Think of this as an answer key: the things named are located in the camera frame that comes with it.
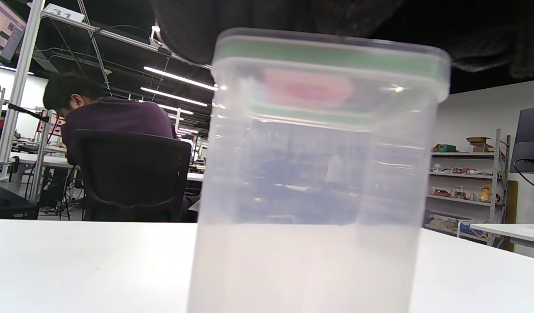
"chair backrest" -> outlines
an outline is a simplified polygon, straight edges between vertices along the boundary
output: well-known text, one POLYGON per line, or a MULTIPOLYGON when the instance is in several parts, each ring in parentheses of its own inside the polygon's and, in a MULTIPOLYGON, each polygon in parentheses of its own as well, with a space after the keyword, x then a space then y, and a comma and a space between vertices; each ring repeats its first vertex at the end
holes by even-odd
POLYGON ((170 221, 183 220, 189 143, 104 130, 76 130, 73 136, 86 193, 97 210, 123 210, 132 218, 169 210, 170 221))

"metal rack frame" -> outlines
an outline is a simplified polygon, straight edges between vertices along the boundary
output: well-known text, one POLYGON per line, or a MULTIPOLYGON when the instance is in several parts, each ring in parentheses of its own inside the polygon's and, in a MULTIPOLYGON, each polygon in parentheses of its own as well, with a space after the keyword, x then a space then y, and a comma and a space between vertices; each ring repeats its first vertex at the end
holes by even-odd
MULTIPOLYGON (((116 39, 118 41, 125 42, 127 44, 131 44, 132 46, 136 46, 136 47, 140 47, 140 48, 150 50, 153 52, 161 53, 162 55, 165 55, 172 59, 176 59, 178 61, 186 62, 190 65, 199 66, 204 69, 211 70, 210 65, 207 65, 207 64, 200 65, 200 64, 192 63, 164 48, 154 47, 147 43, 143 43, 137 40, 133 40, 131 38, 120 36, 119 34, 116 34, 116 33, 113 33, 107 30, 102 30, 98 27, 91 26, 87 23, 76 22, 74 20, 69 20, 67 18, 57 16, 54 14, 50 14, 48 12, 43 12, 44 4, 45 4, 45 0, 33 0, 32 2, 31 9, 29 11, 29 17, 27 20, 27 26, 25 28, 25 33, 24 33, 24 37, 22 41, 22 48, 20 50, 20 55, 18 59, 18 66, 17 66, 17 70, 14 76, 14 86, 12 87, 9 103, 19 106, 22 102, 23 91, 25 88, 25 81, 27 80, 27 73, 28 73, 29 66, 32 61, 32 57, 33 57, 35 41, 37 39, 37 33, 39 31, 39 24, 41 22, 41 19, 45 17, 52 18, 53 20, 57 20, 57 21, 70 24, 78 28, 88 30, 88 32, 90 33, 90 36, 99 34, 101 36, 106 36, 112 39, 116 39)), ((17 122, 18 122, 17 111, 12 111, 10 113, 7 113, 7 118, 4 122, 4 129, 3 129, 1 141, 0 141, 0 164, 10 164, 9 162, 10 152, 12 149, 12 141, 14 139, 14 131, 15 131, 17 122)), ((39 145, 38 155, 40 155, 41 158, 38 159, 38 163, 40 164, 42 164, 42 159, 43 159, 42 155, 43 155, 44 148, 45 148, 44 145, 39 145)), ((36 171, 34 174, 33 181, 38 182, 39 178, 40 178, 40 171, 36 171)))
MULTIPOLYGON (((485 177, 481 176, 478 178, 481 179, 487 179, 491 180, 491 203, 470 203, 472 201, 468 200, 458 200, 455 198, 444 198, 444 197, 437 197, 433 196, 432 198, 441 199, 441 200, 452 200, 455 202, 466 202, 470 203, 470 205, 474 204, 480 204, 483 206, 489 206, 489 218, 488 220, 495 221, 497 220, 498 223, 503 223, 505 219, 505 213, 506 213, 506 200, 507 200, 507 187, 509 182, 509 164, 510 164, 510 145, 511 145, 511 135, 506 135, 506 141, 501 140, 501 129, 497 129, 495 131, 495 151, 493 153, 432 153, 432 157, 441 157, 441 158, 455 158, 455 159, 489 159, 493 160, 493 173, 492 176, 485 177), (504 149, 505 153, 504 156, 501 154, 502 149, 504 149), (497 186, 501 183, 503 186, 502 189, 502 195, 501 195, 501 201, 497 202, 495 194, 498 193, 497 186)), ((474 178, 470 176, 464 176, 463 175, 444 175, 444 174, 438 174, 438 176, 448 177, 453 176, 455 178, 474 178)), ((458 238, 464 237, 464 235, 460 232, 460 227, 463 223, 470 222, 470 220, 464 220, 461 219, 458 221, 456 236, 458 238)), ((486 243, 488 246, 493 246, 495 238, 497 238, 496 234, 489 234, 488 240, 486 240, 486 243)))

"dark hair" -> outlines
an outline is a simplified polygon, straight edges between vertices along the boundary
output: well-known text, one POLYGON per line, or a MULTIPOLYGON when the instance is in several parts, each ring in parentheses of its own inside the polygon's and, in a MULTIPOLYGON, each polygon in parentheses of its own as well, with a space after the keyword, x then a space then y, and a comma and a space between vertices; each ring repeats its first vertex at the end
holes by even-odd
POLYGON ((98 83, 76 73, 59 73, 49 79, 43 94, 43 105, 47 110, 72 109, 70 96, 74 94, 91 100, 105 96, 98 83))

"metal shelf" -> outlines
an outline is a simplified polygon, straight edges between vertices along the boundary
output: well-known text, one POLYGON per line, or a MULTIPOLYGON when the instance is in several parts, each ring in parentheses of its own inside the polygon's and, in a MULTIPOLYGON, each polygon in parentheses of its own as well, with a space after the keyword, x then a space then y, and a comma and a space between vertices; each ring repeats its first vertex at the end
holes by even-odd
POLYGON ((428 194, 427 197, 428 198, 432 198, 432 199, 440 199, 440 200, 448 200, 448 201, 454 201, 454 202, 475 204, 476 206, 491 206, 491 203, 472 201, 472 200, 464 200, 464 199, 457 199, 457 198, 448 198, 446 196, 434 196, 433 194, 428 194))
POLYGON ((495 152, 432 152, 435 158, 493 159, 495 152))
MULTIPOLYGON (((510 159, 510 145, 511 145, 511 136, 506 135, 506 141, 501 141, 501 129, 495 131, 495 140, 493 149, 494 152, 433 152, 431 154, 432 158, 441 158, 441 159, 456 159, 460 163, 461 159, 464 160, 486 160, 493 162, 493 172, 491 176, 482 176, 482 175, 473 175, 473 174, 454 174, 454 173, 433 173, 429 172, 430 176, 445 176, 445 177, 454 177, 454 178, 468 178, 474 180, 489 180, 490 189, 492 190, 492 202, 485 203, 472 200, 463 200, 456 198, 447 198, 445 196, 434 196, 432 194, 428 195, 428 198, 440 199, 450 202, 465 203, 471 204, 471 206, 446 206, 443 204, 442 207, 449 208, 454 210, 458 214, 462 211, 462 215, 465 215, 467 220, 473 220, 474 218, 482 218, 485 221, 490 221, 492 223, 502 223, 505 216, 505 203, 507 199, 507 183, 509 181, 509 159, 510 159), (502 174, 502 178, 498 178, 498 173, 502 174), (502 201, 496 202, 495 194, 500 194, 502 201)), ((470 235, 461 234, 461 237, 471 238, 470 235)), ((486 241, 489 246, 492 246, 494 239, 497 236, 490 234, 490 238, 485 240, 483 238, 478 238, 473 236, 472 239, 486 241)))
POLYGON ((460 178, 473 178, 476 180, 493 180, 492 175, 473 175, 473 174, 454 174, 454 173, 436 173, 430 172, 430 175, 433 176, 450 176, 450 177, 460 177, 460 178))

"container lid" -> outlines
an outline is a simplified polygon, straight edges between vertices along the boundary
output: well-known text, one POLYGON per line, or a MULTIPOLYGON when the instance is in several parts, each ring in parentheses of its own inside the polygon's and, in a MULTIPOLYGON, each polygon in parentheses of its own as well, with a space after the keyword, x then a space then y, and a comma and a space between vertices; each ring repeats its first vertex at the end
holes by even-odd
POLYGON ((232 57, 450 79, 450 57, 439 48, 366 38, 232 28, 217 38, 213 64, 232 57))

